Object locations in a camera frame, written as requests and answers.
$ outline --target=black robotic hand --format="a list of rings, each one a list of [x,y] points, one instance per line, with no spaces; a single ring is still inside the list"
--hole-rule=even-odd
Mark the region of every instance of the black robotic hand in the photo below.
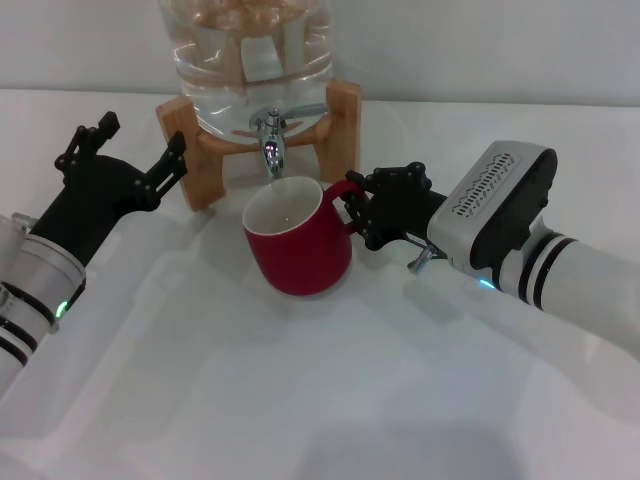
[[[427,240],[429,220],[446,197],[431,190],[425,166],[414,162],[406,167],[376,168],[366,177],[349,171],[346,178],[371,196],[345,195],[347,213],[369,250],[377,251],[394,240],[406,240],[430,247],[437,258],[446,255]]]
[[[98,155],[119,129],[113,112],[100,120],[98,128],[78,127],[66,152],[55,161],[64,174],[64,189],[31,231],[60,245],[85,266],[120,218],[158,208],[162,197],[187,173],[180,132],[147,173],[123,160]]]

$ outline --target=green led light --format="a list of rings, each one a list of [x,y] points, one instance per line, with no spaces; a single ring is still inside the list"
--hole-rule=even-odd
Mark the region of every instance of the green led light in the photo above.
[[[64,312],[67,311],[68,304],[69,302],[62,302],[60,304],[60,306],[58,307],[58,310],[56,311],[56,318],[60,318],[62,315],[64,315]]]

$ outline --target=wooden stand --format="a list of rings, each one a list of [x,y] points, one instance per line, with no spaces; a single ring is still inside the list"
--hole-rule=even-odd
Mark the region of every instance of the wooden stand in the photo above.
[[[318,156],[321,179],[335,183],[342,180],[347,171],[357,171],[360,167],[360,86],[332,81],[327,86],[327,105],[329,115],[310,129],[286,138],[285,143],[287,147],[313,145]],[[204,131],[198,124],[188,97],[180,96],[160,105],[156,114],[167,141],[177,131],[184,134],[188,173],[181,185],[193,211],[202,210],[225,196],[222,181],[225,156],[260,151],[257,143],[243,145],[228,142]]]

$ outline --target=red mug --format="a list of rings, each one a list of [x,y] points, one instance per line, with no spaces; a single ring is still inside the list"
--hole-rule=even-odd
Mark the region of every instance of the red mug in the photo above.
[[[261,189],[242,214],[249,245],[265,278],[289,295],[313,295],[335,285],[351,263],[352,224],[333,201],[364,195],[343,180],[326,192],[315,180],[290,177]]]

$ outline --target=glass water jug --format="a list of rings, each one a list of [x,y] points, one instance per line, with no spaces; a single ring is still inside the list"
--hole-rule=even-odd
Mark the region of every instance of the glass water jug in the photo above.
[[[249,121],[257,111],[325,102],[330,0],[159,1],[182,91],[208,132],[254,143]]]

